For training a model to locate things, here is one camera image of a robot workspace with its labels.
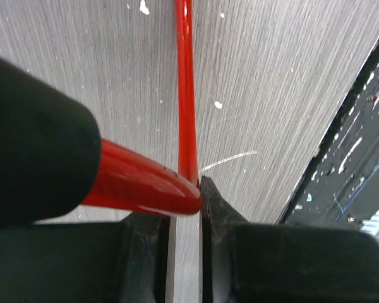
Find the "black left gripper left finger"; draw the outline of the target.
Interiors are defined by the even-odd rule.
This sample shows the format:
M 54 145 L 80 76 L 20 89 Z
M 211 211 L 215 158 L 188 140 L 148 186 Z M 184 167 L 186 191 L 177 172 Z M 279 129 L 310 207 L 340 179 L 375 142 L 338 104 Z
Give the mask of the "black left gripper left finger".
M 0 229 L 0 302 L 171 302 L 168 217 Z

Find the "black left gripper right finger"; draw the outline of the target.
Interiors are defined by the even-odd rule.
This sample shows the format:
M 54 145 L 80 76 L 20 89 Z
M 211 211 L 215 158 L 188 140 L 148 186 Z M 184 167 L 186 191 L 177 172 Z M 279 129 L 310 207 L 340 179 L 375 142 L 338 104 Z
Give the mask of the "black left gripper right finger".
M 379 243 L 342 229 L 251 223 L 202 177 L 201 302 L 379 302 Z

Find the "red cable lock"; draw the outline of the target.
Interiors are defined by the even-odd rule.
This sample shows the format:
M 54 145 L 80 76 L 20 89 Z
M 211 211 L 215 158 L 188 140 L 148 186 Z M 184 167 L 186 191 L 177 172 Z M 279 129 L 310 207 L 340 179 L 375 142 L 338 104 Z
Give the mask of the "red cable lock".
M 0 58 L 0 228 L 60 217 L 79 205 L 169 216 L 200 210 L 191 1 L 176 1 L 175 11 L 175 171 L 103 139 L 84 105 Z

